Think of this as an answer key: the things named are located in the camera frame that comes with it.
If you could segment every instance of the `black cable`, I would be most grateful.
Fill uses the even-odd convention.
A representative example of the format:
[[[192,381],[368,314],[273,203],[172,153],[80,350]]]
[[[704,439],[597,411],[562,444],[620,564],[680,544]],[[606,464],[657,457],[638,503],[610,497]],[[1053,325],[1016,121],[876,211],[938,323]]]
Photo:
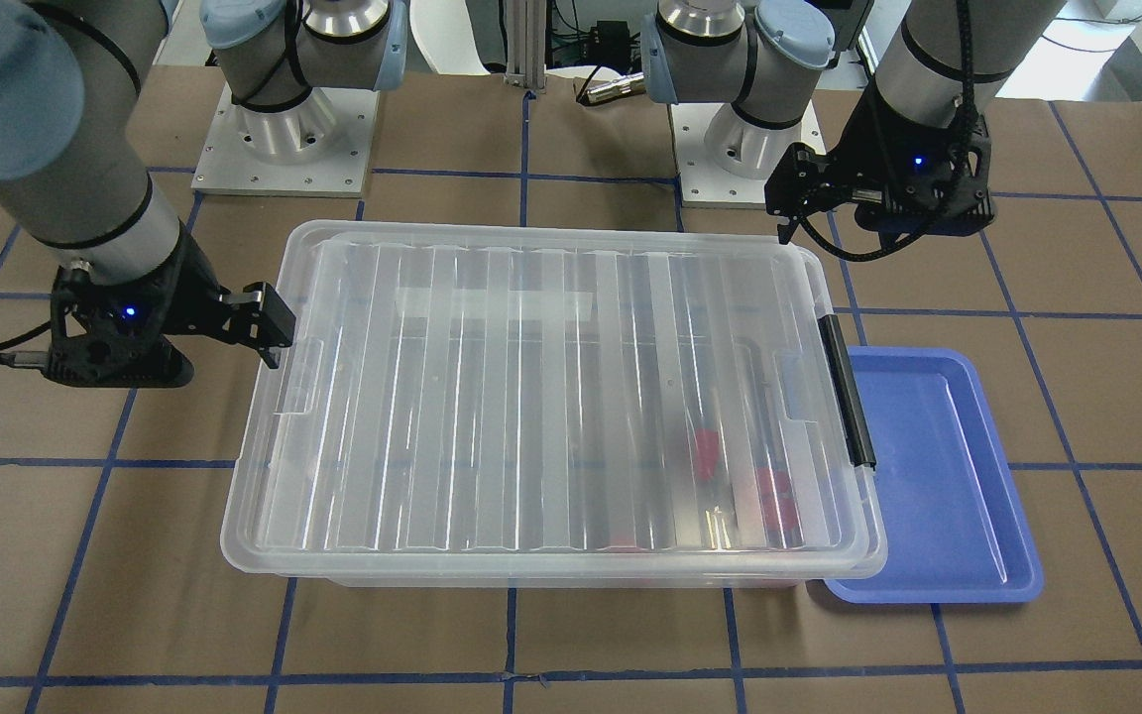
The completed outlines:
[[[892,256],[893,252],[898,252],[908,247],[908,244],[914,244],[916,240],[919,240],[928,233],[933,226],[936,225],[949,211],[950,203],[955,199],[955,193],[958,190],[958,184],[964,177],[964,170],[966,168],[966,157],[968,157],[972,150],[972,131],[975,131],[975,125],[980,121],[981,114],[975,110],[975,69],[972,59],[972,14],[968,8],[968,0],[956,0],[955,2],[956,14],[958,15],[958,26],[959,26],[959,55],[962,59],[962,71],[964,72],[964,101],[959,105],[959,119],[956,128],[956,139],[960,142],[959,149],[955,151],[951,155],[950,161],[952,162],[952,171],[950,173],[949,180],[946,183],[946,188],[943,188],[942,199],[936,203],[936,208],[933,209],[932,214],[925,218],[924,223],[920,224],[910,235],[901,238],[898,235],[898,240],[893,240],[888,247],[880,248],[878,250],[871,250],[870,252],[850,252],[837,244],[830,242],[820,234],[819,231],[813,227],[813,223],[807,219],[807,216],[802,216],[798,218],[799,225],[805,230],[806,234],[813,240],[813,243],[819,244],[822,249],[841,258],[842,260],[847,260],[851,263],[867,263],[870,260],[878,260],[879,258],[887,258]],[[883,127],[879,122],[878,109],[875,106],[875,102],[870,102],[871,110],[871,123],[875,126],[875,135],[878,139],[879,150],[883,151],[885,157],[887,157],[888,149],[887,142],[884,141]],[[892,162],[885,160],[885,167],[893,171]],[[806,195],[801,198],[801,204],[807,202],[807,195],[812,194],[815,190],[810,190]],[[781,232],[783,227],[779,226],[779,238],[781,238]]]
[[[1087,55],[1107,55],[1109,53],[1116,53],[1118,50],[1116,47],[1111,47],[1111,49],[1085,49],[1085,47],[1073,47],[1072,45],[1064,45],[1063,41],[1052,40],[1052,38],[1045,34],[1039,37],[1042,37],[1043,40],[1051,41],[1051,43],[1055,45],[1056,47],[1063,47],[1064,49],[1072,49],[1073,53],[1086,53]]]
[[[499,19],[499,46],[505,55],[505,64],[508,64],[508,32],[505,32],[505,0],[496,0],[496,11]]]
[[[26,331],[26,334],[17,335],[17,337],[13,337],[11,339],[0,342],[0,364],[11,364],[14,362],[14,360],[11,360],[13,358],[11,354],[3,353],[6,350],[18,347],[19,345],[27,343],[29,340],[35,337],[40,337],[40,335],[46,334],[47,330],[50,330],[50,320],[47,320],[46,322],[42,322],[40,326],[33,328],[32,330]]]
[[[580,90],[574,94],[576,104],[585,103],[585,96],[588,96],[589,93],[589,82],[593,81],[593,78],[597,77],[597,70],[604,66],[605,64],[598,64],[597,67],[594,67],[593,71],[589,72],[589,77],[585,79],[584,85],[580,85]]]
[[[1133,18],[1120,18],[1120,19],[1091,19],[1091,18],[1055,18],[1052,19],[1053,23],[1088,23],[1095,24],[1096,26],[1136,26],[1142,22],[1142,13]]]
[[[290,45],[293,46],[291,49],[297,49],[298,33],[303,31],[304,23],[312,16],[312,10],[303,13],[303,0],[295,0],[295,5],[297,6],[297,10],[295,10],[296,22],[293,23],[293,26],[290,29],[289,18],[284,19],[284,49],[281,53],[281,57],[276,58],[275,64],[272,64],[272,69],[267,70],[266,75],[263,75],[263,79],[259,80],[258,85],[255,86],[248,95],[238,99],[236,95],[232,94],[232,104],[236,104],[238,107],[243,107],[248,101],[252,99],[254,96],[257,96],[259,91],[267,89],[268,85],[272,85],[272,78],[275,77],[275,73],[280,72],[281,67],[284,66],[284,63],[289,61]]]
[[[576,6],[576,0],[571,0],[571,18],[574,19],[573,27],[576,32],[584,32],[582,29],[580,29],[580,8],[579,6]]]

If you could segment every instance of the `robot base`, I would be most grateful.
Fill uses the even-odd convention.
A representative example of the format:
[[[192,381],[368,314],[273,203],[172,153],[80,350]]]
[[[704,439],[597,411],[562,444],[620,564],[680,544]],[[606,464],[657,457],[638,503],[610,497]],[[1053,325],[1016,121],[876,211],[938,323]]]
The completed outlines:
[[[711,118],[721,104],[674,104],[669,107],[673,120],[673,150],[681,176],[681,204],[693,208],[765,208],[765,179],[749,179],[731,175],[708,154],[702,135],[707,134]],[[801,134],[806,144],[825,153],[822,133],[817,126],[813,104],[801,119]]]
[[[196,160],[192,188],[225,195],[316,195],[359,199],[362,195],[372,128],[377,126],[376,91],[323,89],[344,136],[330,141],[327,153],[308,163],[272,163],[244,146],[232,110],[231,90],[223,88],[206,145]]]

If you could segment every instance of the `transparent lid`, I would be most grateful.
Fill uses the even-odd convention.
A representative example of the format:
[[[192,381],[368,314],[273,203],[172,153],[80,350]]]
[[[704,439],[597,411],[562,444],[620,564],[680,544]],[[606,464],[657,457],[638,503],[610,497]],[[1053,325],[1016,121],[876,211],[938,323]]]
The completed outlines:
[[[806,250],[308,222],[222,543],[354,583],[716,584],[883,565]]]

